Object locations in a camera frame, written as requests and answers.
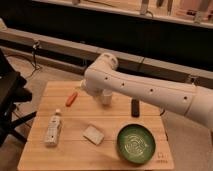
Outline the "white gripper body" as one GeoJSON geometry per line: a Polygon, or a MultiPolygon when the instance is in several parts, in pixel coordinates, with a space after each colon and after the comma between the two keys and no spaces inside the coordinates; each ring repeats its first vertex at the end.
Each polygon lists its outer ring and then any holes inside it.
{"type": "Polygon", "coordinates": [[[82,80],[81,81],[81,88],[89,95],[96,97],[102,94],[102,89],[95,87],[92,83],[82,80]]]}

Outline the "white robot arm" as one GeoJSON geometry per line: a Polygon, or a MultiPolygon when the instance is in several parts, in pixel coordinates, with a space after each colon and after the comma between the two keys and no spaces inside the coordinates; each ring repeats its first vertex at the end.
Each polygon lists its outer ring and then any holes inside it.
{"type": "Polygon", "coordinates": [[[213,90],[194,84],[117,71],[118,59],[102,53],[85,71],[82,88],[91,96],[111,90],[185,116],[213,131],[213,90]]]}

